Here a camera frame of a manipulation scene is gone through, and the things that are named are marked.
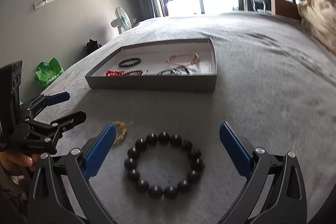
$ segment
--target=black beaded bracelet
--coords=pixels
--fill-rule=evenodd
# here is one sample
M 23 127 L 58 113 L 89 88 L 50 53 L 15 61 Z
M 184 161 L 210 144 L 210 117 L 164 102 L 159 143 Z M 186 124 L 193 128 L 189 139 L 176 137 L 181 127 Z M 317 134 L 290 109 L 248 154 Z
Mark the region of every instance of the black beaded bracelet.
M 130 61 L 135 61 L 135 62 L 124 65 L 124 63 L 130 62 Z M 135 57 L 135 58 L 129 58 L 129 59 L 125 59 L 125 60 L 121 61 L 121 62 L 118 64 L 118 66 L 119 66 L 120 68 L 130 68 L 130 67 L 134 67 L 134 66 L 136 66 L 137 64 L 140 64 L 140 62 L 141 62 L 141 59 L 138 58 L 138 57 Z
M 188 158 L 192 161 L 191 171 L 188 172 L 186 179 L 181 180 L 177 186 L 167 186 L 164 190 L 160 186 L 150 186 L 149 183 L 140 178 L 140 173 L 137 171 L 136 160 L 140 157 L 140 151 L 145 151 L 147 145 L 155 146 L 159 142 L 162 145 L 170 142 L 173 147 L 181 147 L 182 150 L 188 151 Z M 191 184 L 196 183 L 201 178 L 201 172 L 204 169 L 204 163 L 201 159 L 200 150 L 193 148 L 193 144 L 188 140 L 175 134 L 170 137 L 168 133 L 161 132 L 157 137 L 154 133 L 149 134 L 146 139 L 138 139 L 135 142 L 135 147 L 127 151 L 128 159 L 125 160 L 124 166 L 128 170 L 127 178 L 135 182 L 135 189 L 138 192 L 148 192 L 151 198 L 161 198 L 164 195 L 166 198 L 174 199 L 179 193 L 190 191 Z

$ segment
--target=mattress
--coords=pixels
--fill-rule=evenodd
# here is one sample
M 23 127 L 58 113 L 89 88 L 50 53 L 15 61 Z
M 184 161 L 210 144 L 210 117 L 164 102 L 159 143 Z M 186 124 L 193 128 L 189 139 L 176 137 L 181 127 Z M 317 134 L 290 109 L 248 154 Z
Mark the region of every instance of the mattress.
M 217 55 L 213 93 L 93 90 L 85 80 L 90 69 L 121 46 L 208 37 Z M 268 153 L 295 152 L 310 220 L 336 183 L 335 64 L 334 56 L 295 20 L 245 12 L 150 19 L 66 70 L 44 94 L 68 91 L 71 99 L 46 108 L 37 120 L 86 112 L 85 123 L 58 142 L 58 155 L 82 147 L 110 122 L 133 121 L 125 140 L 112 147 L 98 175 L 90 179 L 119 224 L 217 223 L 246 181 L 219 140 L 224 121 Z M 135 141 L 162 131 L 192 141 L 205 163 L 200 182 L 175 200 L 137 193 L 124 169 Z M 185 178 L 189 162 L 182 151 L 156 147 L 141 155 L 138 170 L 151 185 L 176 185 Z M 66 178 L 64 183 L 76 213 L 83 215 Z M 253 214 L 261 209 L 269 185 L 268 180 Z

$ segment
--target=human hand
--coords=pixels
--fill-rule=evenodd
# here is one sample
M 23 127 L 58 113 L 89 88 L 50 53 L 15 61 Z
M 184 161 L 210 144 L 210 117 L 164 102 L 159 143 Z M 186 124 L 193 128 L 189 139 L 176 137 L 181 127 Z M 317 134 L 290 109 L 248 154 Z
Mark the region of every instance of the human hand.
M 17 152 L 14 149 L 0 152 L 1 165 L 13 176 L 22 175 L 18 165 L 29 167 L 31 171 L 34 171 L 35 163 L 38 162 L 39 158 L 40 155 L 38 154 L 27 156 L 23 153 Z

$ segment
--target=white blanket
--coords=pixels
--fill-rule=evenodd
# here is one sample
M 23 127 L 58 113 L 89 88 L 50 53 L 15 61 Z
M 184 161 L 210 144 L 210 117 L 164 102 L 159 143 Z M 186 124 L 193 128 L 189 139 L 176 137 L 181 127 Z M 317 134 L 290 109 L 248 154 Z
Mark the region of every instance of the white blanket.
M 305 0 L 298 10 L 303 27 L 336 54 L 336 0 Z

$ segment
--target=black bead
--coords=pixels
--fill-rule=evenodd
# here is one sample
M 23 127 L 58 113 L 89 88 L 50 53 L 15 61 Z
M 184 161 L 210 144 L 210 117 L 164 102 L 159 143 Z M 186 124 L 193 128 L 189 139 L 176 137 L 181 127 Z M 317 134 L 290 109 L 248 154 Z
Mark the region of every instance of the black bead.
M 124 162 L 124 166 L 127 170 L 133 170 L 137 168 L 137 162 L 134 159 L 127 159 Z
M 148 195 L 151 198 L 160 198 L 163 195 L 163 190 L 160 186 L 151 186 L 148 190 Z
M 131 182 L 137 182 L 140 179 L 140 173 L 137 170 L 130 170 L 127 173 L 127 178 L 131 181 Z
M 188 154 L 189 159 L 196 160 L 200 156 L 201 156 L 201 152 L 197 148 L 193 148 L 189 150 L 189 154 Z
M 191 169 L 196 170 L 198 172 L 203 171 L 204 163 L 201 159 L 196 159 L 191 163 Z
M 140 179 L 136 185 L 135 185 L 135 188 L 138 192 L 140 193 L 144 193 L 146 191 L 148 191 L 149 189 L 149 184 L 147 181 L 143 180 L 143 179 Z
M 177 195 L 179 194 L 178 190 L 176 187 L 173 186 L 167 186 L 164 191 L 163 191 L 164 195 L 166 198 L 169 199 L 174 199 L 177 197 Z
M 144 151 L 146 150 L 147 148 L 147 143 L 146 143 L 146 140 L 144 139 L 138 139 L 136 142 L 135 142 L 135 148 L 139 151 Z
M 158 136 L 160 144 L 167 144 L 169 142 L 170 136 L 167 132 L 161 132 Z
M 191 185 L 189 183 L 189 181 L 187 180 L 181 180 L 178 184 L 177 184 L 177 190 L 181 193 L 187 193 L 189 192 L 191 189 Z
M 134 160 L 137 160 L 140 156 L 140 153 L 139 151 L 135 148 L 135 147 L 132 147 L 130 148 L 128 151 L 127 151 L 127 155 L 134 159 Z
M 182 142 L 182 139 L 180 136 L 178 136 L 177 134 L 175 134 L 174 136 L 172 136 L 170 138 L 170 144 L 172 146 L 180 146 L 181 145 L 181 142 Z
M 193 143 L 188 140 L 182 140 L 181 147 L 184 151 L 188 151 L 193 148 Z
M 198 182 L 201 178 L 201 175 L 196 170 L 192 170 L 187 174 L 187 180 L 191 183 Z
M 147 135 L 146 137 L 146 142 L 149 144 L 149 145 L 156 145 L 158 141 L 158 138 L 157 136 L 154 134 L 154 133 L 150 133 L 149 135 Z

